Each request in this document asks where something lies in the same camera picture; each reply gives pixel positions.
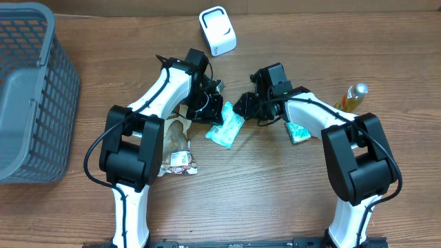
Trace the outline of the teal tissue packet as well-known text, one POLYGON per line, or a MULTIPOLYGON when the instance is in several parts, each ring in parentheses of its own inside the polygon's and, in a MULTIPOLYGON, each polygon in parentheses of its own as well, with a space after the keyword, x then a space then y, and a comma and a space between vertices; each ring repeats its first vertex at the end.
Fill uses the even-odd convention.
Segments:
POLYGON ((205 138, 218 145, 231 149, 235 138, 245 123, 245 119, 233 111, 233 105, 227 101, 221 111, 222 125, 213 125, 205 138))

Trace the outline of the yellow dish soap bottle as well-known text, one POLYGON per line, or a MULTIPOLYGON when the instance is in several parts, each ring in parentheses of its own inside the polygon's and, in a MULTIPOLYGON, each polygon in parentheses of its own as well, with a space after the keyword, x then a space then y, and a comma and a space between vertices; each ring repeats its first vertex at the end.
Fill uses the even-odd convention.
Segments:
POLYGON ((352 85, 334 107, 343 112, 353 112, 362 103, 368 92, 369 88, 366 83, 352 85))

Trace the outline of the small teal carton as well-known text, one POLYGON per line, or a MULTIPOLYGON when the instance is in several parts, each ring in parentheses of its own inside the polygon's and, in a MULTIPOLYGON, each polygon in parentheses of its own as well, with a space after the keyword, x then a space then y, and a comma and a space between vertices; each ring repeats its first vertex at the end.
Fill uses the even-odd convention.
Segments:
POLYGON ((285 123, 285 127, 293 144, 308 141, 311 138, 309 131, 300 125, 285 123))

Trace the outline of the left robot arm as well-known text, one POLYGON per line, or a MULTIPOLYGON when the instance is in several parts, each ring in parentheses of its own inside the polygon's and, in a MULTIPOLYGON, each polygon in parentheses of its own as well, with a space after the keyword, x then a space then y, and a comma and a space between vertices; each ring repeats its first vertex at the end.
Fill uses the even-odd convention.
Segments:
POLYGON ((99 167, 106 174, 116 205, 116 231, 111 247, 147 247, 147 195, 163 160, 165 120, 177 105, 188 107, 195 123, 222 125, 219 81, 206 76, 204 52, 189 49, 183 60, 161 57, 161 73, 153 86, 127 107, 107 113, 99 167))

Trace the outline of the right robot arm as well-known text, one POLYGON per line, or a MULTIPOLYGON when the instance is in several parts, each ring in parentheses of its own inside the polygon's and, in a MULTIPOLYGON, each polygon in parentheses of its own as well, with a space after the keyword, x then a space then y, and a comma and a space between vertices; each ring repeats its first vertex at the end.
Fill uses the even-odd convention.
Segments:
POLYGON ((334 219, 322 238, 295 238, 294 247, 387 247, 366 234, 373 209, 395 198, 402 174, 379 118, 338 110, 307 88, 293 87, 281 63, 250 74, 254 92, 242 94, 234 111, 268 126, 282 119, 322 141, 327 175, 338 197, 334 219))

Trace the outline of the brown white snack bag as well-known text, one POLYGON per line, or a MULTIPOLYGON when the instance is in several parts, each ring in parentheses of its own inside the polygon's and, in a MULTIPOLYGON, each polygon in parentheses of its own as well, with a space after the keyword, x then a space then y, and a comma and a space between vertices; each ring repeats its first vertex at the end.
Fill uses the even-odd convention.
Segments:
POLYGON ((158 175, 196 175, 198 168, 191 153, 187 131, 192 122, 186 119, 188 107, 179 105, 165 120, 163 160, 158 175))

